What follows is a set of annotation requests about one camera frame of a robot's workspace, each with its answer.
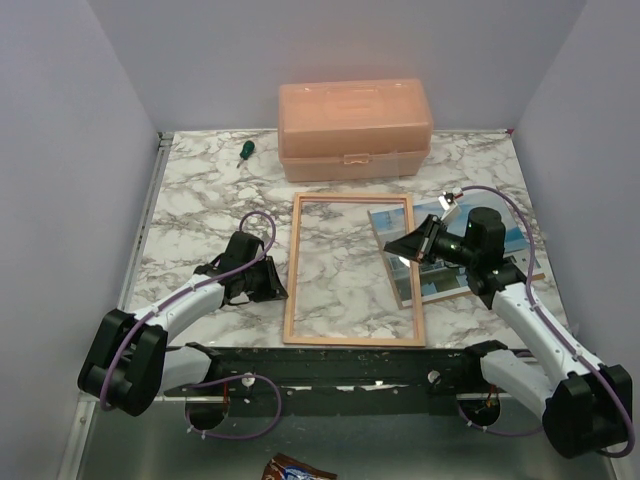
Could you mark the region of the building photo print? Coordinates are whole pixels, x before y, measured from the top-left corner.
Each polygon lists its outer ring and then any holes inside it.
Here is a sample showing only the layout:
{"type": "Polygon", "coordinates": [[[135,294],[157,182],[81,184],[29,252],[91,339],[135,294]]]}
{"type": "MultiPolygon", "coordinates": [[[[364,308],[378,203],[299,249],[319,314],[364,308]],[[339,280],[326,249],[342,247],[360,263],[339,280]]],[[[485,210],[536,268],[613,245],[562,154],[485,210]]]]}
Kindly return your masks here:
{"type": "MultiPolygon", "coordinates": [[[[518,226],[517,218],[501,197],[485,191],[472,192],[459,199],[460,214],[449,225],[448,231],[462,236],[465,232],[468,214],[476,207],[489,207],[499,212],[506,228],[504,241],[505,258],[513,262],[526,272],[529,265],[529,242],[525,233],[518,226]]],[[[380,247],[386,242],[398,239],[406,232],[405,210],[402,206],[389,206],[373,209],[368,212],[374,237],[380,247]]],[[[409,267],[396,255],[382,252],[382,259],[387,270],[389,280],[401,309],[411,306],[411,281],[409,267]]],[[[461,266],[452,262],[437,261],[433,265],[423,264],[418,270],[422,300],[424,303],[434,303],[439,300],[467,295],[468,288],[466,272],[461,266]]]]}

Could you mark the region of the pink wooden picture frame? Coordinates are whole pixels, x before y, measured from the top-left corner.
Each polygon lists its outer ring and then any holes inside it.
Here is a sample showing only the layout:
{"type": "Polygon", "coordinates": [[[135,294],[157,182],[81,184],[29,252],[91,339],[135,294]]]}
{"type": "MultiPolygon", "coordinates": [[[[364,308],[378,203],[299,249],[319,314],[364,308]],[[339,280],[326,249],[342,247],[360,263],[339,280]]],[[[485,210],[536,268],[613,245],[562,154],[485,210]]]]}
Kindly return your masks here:
{"type": "Polygon", "coordinates": [[[287,291],[283,321],[283,343],[287,345],[310,345],[331,347],[425,347],[426,327],[422,301],[418,267],[410,266],[410,286],[412,293],[413,334],[412,338],[361,338],[361,337],[302,337],[294,335],[296,310],[297,274],[299,263],[300,231],[302,225],[302,207],[304,203],[339,203],[339,204],[398,204],[404,208],[404,223],[408,233],[414,230],[413,200],[410,194],[392,193],[327,193],[297,192],[293,199],[291,238],[287,291]]]}

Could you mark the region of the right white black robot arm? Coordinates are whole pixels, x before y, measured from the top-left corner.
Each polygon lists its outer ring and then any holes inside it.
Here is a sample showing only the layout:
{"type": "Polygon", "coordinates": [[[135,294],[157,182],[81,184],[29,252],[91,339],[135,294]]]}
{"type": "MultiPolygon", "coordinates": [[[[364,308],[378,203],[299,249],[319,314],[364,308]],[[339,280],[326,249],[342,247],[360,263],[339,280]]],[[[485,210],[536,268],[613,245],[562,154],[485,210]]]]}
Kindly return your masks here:
{"type": "Polygon", "coordinates": [[[589,452],[610,458],[631,453],[633,384],[620,365],[607,366],[586,350],[539,302],[530,280],[504,255],[506,228],[498,211],[470,211],[463,235],[436,215],[413,232],[385,244],[386,252],[416,264],[438,260],[464,268],[468,286],[503,319],[537,360],[531,367],[500,343],[470,349],[460,379],[480,392],[494,385],[541,421],[553,448],[571,459],[589,452]]]}

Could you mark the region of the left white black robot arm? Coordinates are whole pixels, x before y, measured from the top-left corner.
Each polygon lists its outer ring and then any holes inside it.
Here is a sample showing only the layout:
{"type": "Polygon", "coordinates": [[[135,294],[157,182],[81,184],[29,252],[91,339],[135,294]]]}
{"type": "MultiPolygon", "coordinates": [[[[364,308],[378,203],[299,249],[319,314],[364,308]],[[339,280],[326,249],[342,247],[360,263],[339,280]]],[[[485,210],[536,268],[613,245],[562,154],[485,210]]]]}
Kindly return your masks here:
{"type": "Polygon", "coordinates": [[[214,393],[222,380],[214,352],[171,341],[198,319],[246,295],[251,302],[283,300],[288,294],[268,255],[268,244],[236,231],[226,250],[197,267],[169,296],[132,313],[113,309],[102,319],[81,367],[77,385],[106,410],[143,413],[157,395],[190,385],[214,393]]]}

